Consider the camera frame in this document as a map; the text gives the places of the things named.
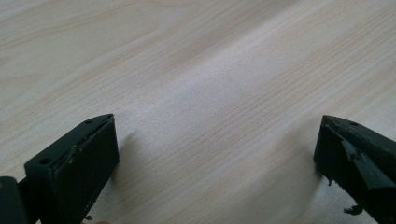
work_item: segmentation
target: wooden table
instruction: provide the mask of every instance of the wooden table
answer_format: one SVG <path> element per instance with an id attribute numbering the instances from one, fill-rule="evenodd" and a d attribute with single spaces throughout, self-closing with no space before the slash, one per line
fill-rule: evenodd
<path id="1" fill-rule="evenodd" d="M 0 171 L 114 113 L 96 223 L 375 223 L 314 170 L 323 114 L 396 138 L 396 2 L 0 2 Z"/>

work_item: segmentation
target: dark green plastic object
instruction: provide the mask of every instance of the dark green plastic object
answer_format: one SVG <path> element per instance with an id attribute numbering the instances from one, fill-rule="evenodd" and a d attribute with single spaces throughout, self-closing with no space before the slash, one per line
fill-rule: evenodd
<path id="1" fill-rule="evenodd" d="M 323 116 L 315 149 L 316 168 L 378 223 L 396 223 L 396 143 L 359 123 Z"/>
<path id="2" fill-rule="evenodd" d="M 0 177 L 0 224 L 80 224 L 118 163 L 113 115 L 85 120 L 26 162 L 20 183 Z"/>

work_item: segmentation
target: screw hole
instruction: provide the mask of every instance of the screw hole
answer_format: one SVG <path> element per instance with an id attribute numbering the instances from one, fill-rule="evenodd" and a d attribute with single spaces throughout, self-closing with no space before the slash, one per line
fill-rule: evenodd
<path id="1" fill-rule="evenodd" d="M 49 159 L 49 158 L 45 158 L 45 159 L 41 160 L 39 163 L 40 163 L 41 165 L 48 164 L 48 163 L 50 163 L 50 159 Z"/>

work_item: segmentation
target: light wood surface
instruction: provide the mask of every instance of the light wood surface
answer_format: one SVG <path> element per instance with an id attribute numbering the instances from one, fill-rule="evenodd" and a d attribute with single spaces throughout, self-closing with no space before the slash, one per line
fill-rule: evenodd
<path id="1" fill-rule="evenodd" d="M 114 113 L 96 223 L 375 223 L 314 171 L 323 114 L 396 139 L 392 0 L 0 1 L 0 175 Z"/>

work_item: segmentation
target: black plastic piece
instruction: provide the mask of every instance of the black plastic piece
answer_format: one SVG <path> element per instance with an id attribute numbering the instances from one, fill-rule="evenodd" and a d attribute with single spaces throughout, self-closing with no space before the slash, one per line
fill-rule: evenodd
<path id="1" fill-rule="evenodd" d="M 82 122 L 26 162 L 19 184 L 0 177 L 0 223 L 80 224 L 118 163 L 113 115 Z"/>
<path id="2" fill-rule="evenodd" d="M 323 116 L 314 161 L 378 223 L 396 223 L 396 143 L 356 122 Z"/>

